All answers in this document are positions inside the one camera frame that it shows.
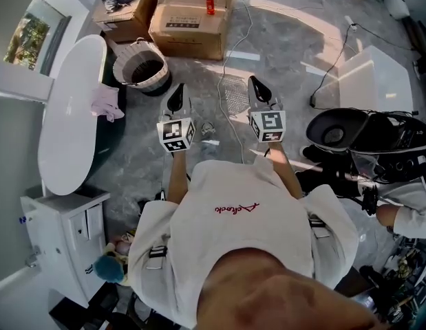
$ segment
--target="white sleeve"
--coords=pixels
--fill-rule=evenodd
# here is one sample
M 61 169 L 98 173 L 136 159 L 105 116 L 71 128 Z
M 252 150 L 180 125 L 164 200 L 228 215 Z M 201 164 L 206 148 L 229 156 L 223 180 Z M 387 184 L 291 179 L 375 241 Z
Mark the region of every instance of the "white sleeve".
M 358 248 L 358 232 L 329 185 L 315 188 L 300 199 L 309 214 L 322 220 L 329 236 L 312 236 L 315 278 L 334 288 L 349 272 Z
M 128 268 L 129 283 L 141 301 L 172 320 L 177 317 L 169 258 L 164 258 L 159 270 L 148 270 L 146 264 L 150 249 L 160 245 L 162 237 L 169 237 L 169 222 L 177 207 L 169 201 L 150 201 L 145 205 L 130 247 Z

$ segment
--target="black buckle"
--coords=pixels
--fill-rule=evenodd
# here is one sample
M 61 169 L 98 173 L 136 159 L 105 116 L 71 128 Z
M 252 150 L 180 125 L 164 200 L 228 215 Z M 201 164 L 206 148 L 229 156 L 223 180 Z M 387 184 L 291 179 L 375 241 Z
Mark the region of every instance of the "black buckle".
M 149 258 L 160 258 L 161 256 L 167 255 L 167 247 L 165 245 L 159 245 L 149 250 Z

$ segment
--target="electrical outlet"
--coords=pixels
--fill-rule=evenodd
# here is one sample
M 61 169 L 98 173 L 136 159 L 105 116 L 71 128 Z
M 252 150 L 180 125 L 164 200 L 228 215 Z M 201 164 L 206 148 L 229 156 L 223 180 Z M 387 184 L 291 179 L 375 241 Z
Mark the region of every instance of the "electrical outlet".
M 350 16 L 344 16 L 344 18 L 345 18 L 345 20 L 349 23 L 349 25 L 352 25 L 353 24 L 353 20 L 350 18 Z M 354 32 L 356 32 L 356 30 L 358 29 L 358 27 L 357 26 L 355 26 L 355 25 L 352 25 L 352 30 L 354 31 Z

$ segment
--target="white box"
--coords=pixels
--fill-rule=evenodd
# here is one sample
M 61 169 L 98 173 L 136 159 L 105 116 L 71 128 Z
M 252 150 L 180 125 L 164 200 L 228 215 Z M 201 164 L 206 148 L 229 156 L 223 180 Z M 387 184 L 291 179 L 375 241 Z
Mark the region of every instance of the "white box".
M 340 107 L 413 111 L 407 70 L 373 45 L 338 68 Z
M 280 142 L 286 132 L 286 112 L 251 111 L 251 128 L 259 142 Z
M 168 153 L 190 149 L 195 133 L 190 118 L 159 122 L 157 127 L 159 142 Z

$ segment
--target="gray tile floor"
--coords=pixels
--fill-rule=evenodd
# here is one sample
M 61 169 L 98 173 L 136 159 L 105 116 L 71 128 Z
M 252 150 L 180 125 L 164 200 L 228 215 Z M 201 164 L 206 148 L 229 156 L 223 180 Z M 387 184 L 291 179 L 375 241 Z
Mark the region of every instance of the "gray tile floor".
M 321 82 L 321 76 L 308 73 L 306 65 L 327 70 L 341 50 L 348 24 L 345 15 L 352 17 L 371 31 L 395 44 L 409 47 L 402 25 L 395 21 L 384 5 L 371 0 L 247 0 L 253 27 L 237 51 L 259 55 L 259 60 L 230 58 L 226 75 L 220 86 L 222 105 L 233 121 L 244 145 L 244 160 L 252 163 L 256 154 L 266 150 L 257 142 L 246 121 L 248 101 L 246 80 L 251 74 L 261 76 L 279 95 L 287 116 L 284 148 L 298 165 L 307 163 L 299 156 L 305 145 L 305 129 L 319 111 L 308 106 L 310 94 Z M 246 34 L 248 13 L 242 3 L 235 4 L 228 35 L 228 48 Z M 420 118 L 426 118 L 426 97 L 415 77 L 412 61 L 417 55 L 403 50 L 359 29 L 350 33 L 339 64 L 351 58 L 354 51 L 375 45 L 404 66 L 409 72 L 414 108 Z M 188 152 L 189 173 L 203 160 L 240 161 L 240 147 L 226 118 L 219 109 L 217 82 L 222 62 L 169 58 L 175 83 L 184 82 L 192 89 L 193 117 L 199 126 L 212 122 L 215 133 L 209 139 L 219 145 L 201 142 L 199 134 Z M 336 68 L 331 72 L 337 76 Z M 339 103 L 337 83 L 328 77 L 330 85 L 317 93 L 317 105 L 331 107 Z M 134 228 L 138 222 L 137 201 L 153 199 L 161 187 L 167 186 L 171 156 L 159 144 L 156 121 L 161 98 L 150 98 L 135 89 L 127 94 L 127 126 L 116 152 L 108 159 L 90 182 L 111 193 L 105 205 L 106 227 L 109 235 Z M 376 219 L 368 218 L 359 207 L 344 201 L 346 210 L 355 222 L 361 242 L 355 266 L 372 264 L 379 269 L 393 248 L 392 236 Z

